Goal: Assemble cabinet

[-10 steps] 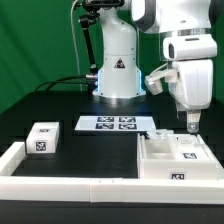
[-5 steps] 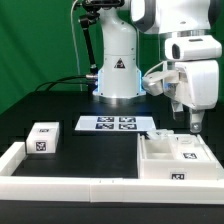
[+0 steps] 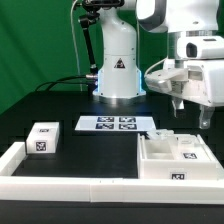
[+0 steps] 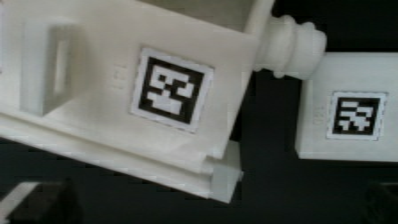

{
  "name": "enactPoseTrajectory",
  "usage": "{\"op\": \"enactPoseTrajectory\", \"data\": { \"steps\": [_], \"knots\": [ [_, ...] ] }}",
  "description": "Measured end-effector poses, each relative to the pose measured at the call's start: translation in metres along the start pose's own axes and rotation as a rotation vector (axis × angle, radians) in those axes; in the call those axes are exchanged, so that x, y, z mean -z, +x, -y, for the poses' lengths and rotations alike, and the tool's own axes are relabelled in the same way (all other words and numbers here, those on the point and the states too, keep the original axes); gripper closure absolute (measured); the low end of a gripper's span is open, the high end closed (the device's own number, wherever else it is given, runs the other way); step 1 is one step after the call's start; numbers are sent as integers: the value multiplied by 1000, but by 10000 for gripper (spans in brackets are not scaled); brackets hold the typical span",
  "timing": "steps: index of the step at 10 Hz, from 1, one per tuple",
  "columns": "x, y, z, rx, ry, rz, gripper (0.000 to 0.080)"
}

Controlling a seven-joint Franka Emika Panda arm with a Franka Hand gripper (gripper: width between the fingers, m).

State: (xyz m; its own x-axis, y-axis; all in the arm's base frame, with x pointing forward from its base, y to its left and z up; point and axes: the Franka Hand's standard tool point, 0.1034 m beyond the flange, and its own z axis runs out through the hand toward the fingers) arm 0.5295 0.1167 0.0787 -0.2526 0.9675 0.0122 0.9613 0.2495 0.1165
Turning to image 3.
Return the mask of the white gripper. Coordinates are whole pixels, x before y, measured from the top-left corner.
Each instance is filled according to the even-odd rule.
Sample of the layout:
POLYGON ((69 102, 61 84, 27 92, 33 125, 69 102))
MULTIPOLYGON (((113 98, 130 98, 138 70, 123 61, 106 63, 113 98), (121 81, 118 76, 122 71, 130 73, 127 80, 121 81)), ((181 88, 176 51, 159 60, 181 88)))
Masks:
POLYGON ((172 89, 168 94, 178 97, 172 99, 174 116, 182 118, 185 114, 182 99, 202 104, 199 127, 208 129, 213 107, 224 106, 224 38, 192 36, 169 39, 168 58, 175 60, 174 68, 186 70, 184 77, 177 74, 170 79, 172 89))

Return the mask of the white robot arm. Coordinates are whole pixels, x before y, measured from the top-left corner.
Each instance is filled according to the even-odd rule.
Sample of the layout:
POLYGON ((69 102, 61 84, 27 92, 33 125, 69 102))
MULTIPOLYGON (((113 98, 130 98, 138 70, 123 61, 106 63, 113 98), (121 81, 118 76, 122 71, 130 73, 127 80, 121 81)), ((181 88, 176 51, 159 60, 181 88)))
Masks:
POLYGON ((163 68, 142 73, 136 66, 137 34, 113 6, 100 7, 104 62, 93 96, 116 104, 145 95, 142 89, 168 94, 175 111, 185 100, 200 105, 199 127, 210 127, 217 107, 224 106, 224 38, 217 34, 220 0, 124 0, 150 33, 168 34, 163 68))

